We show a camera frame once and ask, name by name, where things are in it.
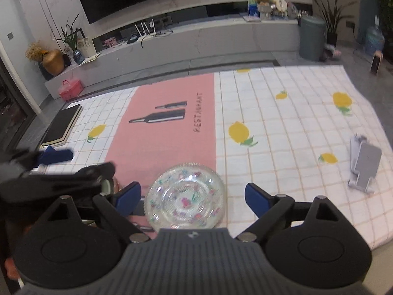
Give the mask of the blue water bottle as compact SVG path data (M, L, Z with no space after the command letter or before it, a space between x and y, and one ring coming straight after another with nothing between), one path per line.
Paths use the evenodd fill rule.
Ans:
M373 56L376 51L382 51L384 48L385 38L378 25L369 27L366 31L364 51L366 54Z

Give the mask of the potted floor plant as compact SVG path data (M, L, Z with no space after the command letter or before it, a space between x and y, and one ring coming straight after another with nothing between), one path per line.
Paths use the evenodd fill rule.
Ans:
M343 12L346 8L357 4L357 1L351 1L340 5L339 0L313 0L326 23L326 43L336 47L338 40L338 26L344 19L352 19L354 15L344 15Z

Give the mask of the grey trash bin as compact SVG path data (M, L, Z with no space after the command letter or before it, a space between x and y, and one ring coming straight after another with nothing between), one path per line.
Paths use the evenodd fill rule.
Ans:
M319 61L323 55L326 41L326 23L323 19L313 16L300 18L300 48L299 54L303 59Z

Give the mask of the golden vase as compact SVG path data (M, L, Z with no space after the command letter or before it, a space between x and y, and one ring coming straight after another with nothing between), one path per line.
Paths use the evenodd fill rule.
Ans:
M45 70L53 76L59 75L65 68L63 54L58 49L45 51L42 63Z

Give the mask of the black notebook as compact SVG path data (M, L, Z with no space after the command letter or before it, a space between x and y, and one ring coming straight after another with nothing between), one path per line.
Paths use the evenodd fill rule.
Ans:
M82 111L81 104L68 107L57 113L41 142L42 147L64 145Z

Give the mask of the white tv console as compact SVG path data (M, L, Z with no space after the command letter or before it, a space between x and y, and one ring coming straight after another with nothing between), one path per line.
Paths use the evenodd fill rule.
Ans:
M124 82L126 76L171 63L255 52L291 52L299 49L296 20L247 22L243 18L219 19L178 26L161 37L148 36L100 52L94 61L72 65L45 83L56 99L64 80L79 79L85 87Z

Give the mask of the blue vase green plant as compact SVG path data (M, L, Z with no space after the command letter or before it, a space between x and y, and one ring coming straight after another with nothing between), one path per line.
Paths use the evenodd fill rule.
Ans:
M85 60L85 57L77 47L78 29L74 28L74 24L78 19L78 16L79 14L77 14L71 24L67 21L65 28L61 27L61 38L55 39L55 41L62 41L66 44L73 52L73 59L75 63L81 65Z

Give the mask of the white wifi router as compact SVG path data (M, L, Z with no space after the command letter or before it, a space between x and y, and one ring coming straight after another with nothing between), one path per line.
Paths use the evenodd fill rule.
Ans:
M146 37L157 37L158 33L155 28L154 20L150 21L140 21L134 24L137 33L139 34L140 38Z

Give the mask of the green ceramic bowl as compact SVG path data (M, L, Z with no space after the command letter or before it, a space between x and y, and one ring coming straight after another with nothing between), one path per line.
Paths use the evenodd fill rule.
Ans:
M100 181L101 191L100 195L107 196L114 194L114 182L113 179L102 179Z

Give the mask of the clear glass plate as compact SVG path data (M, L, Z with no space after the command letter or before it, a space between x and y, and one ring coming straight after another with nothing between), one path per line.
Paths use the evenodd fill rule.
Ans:
M144 198L144 214L161 228L214 228L225 216L226 187L211 168L178 164L161 174Z

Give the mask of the pink plastic basket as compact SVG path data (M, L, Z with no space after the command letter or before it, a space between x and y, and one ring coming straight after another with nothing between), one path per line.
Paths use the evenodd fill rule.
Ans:
M77 98L83 91L83 84L79 79L64 80L59 88L60 98L65 102Z

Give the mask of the grey phone stand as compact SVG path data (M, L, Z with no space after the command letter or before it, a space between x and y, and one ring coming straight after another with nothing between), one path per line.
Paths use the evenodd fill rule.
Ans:
M382 150L370 144L363 135L350 139L350 179L348 186L366 194L374 192L372 186L376 179Z

